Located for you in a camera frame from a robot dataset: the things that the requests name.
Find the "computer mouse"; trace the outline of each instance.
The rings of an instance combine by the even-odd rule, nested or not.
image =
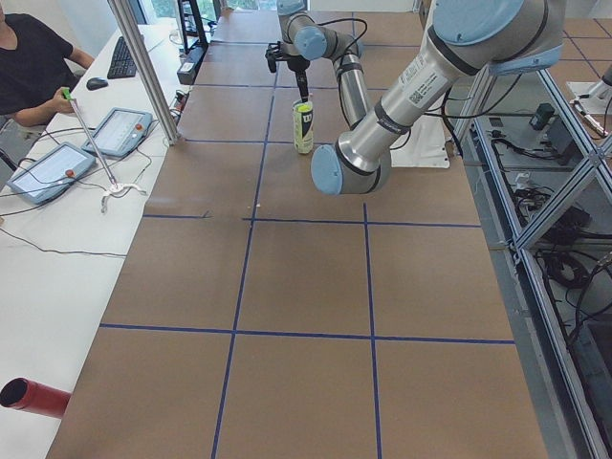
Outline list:
[[[97,89],[105,88],[106,86],[108,86],[108,81],[106,81],[104,78],[100,78],[99,76],[95,76],[87,80],[87,89],[90,91],[96,91]]]

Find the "hand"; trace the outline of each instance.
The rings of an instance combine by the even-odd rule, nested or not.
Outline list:
[[[63,89],[64,88],[59,88],[55,91],[54,97],[51,99],[51,104],[56,113],[73,113],[73,106],[64,98]]]

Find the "white desk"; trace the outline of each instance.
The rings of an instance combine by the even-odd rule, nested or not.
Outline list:
[[[169,41],[166,26],[144,26],[142,33],[169,103],[177,89],[185,89],[176,77],[179,50]],[[154,114],[138,74],[109,80],[109,86],[100,90],[85,88],[88,78],[106,77],[118,36],[111,37],[73,92],[91,127],[115,106]],[[48,130],[77,126],[74,115],[57,115]],[[54,137],[78,146],[85,141],[82,132]],[[37,143],[29,156],[39,158],[54,146],[47,138]],[[147,191],[155,183],[166,149],[159,126],[140,147],[152,161],[139,180]],[[147,164],[148,160],[135,152],[112,168],[118,181],[131,183]],[[109,185],[102,170],[85,182]],[[1,194],[10,193],[5,188]],[[121,199],[111,198],[103,215],[101,197],[102,190],[97,187],[73,186],[43,208],[7,217],[2,228],[45,249],[127,253],[147,198],[135,191]],[[0,214],[29,207],[20,197],[0,198]],[[24,377],[72,391],[122,263],[117,257],[43,253],[0,233],[0,385]],[[0,457],[38,459],[47,454],[59,421],[0,408],[0,426]]]

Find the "red cylinder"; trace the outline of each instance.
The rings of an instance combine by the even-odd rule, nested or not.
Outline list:
[[[71,394],[24,378],[12,380],[0,392],[0,404],[61,419]]]

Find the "keyboard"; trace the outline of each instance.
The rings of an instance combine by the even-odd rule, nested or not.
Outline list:
[[[108,69],[108,79],[130,78],[136,74],[136,63],[127,49],[125,39],[120,36],[115,45],[115,51]]]

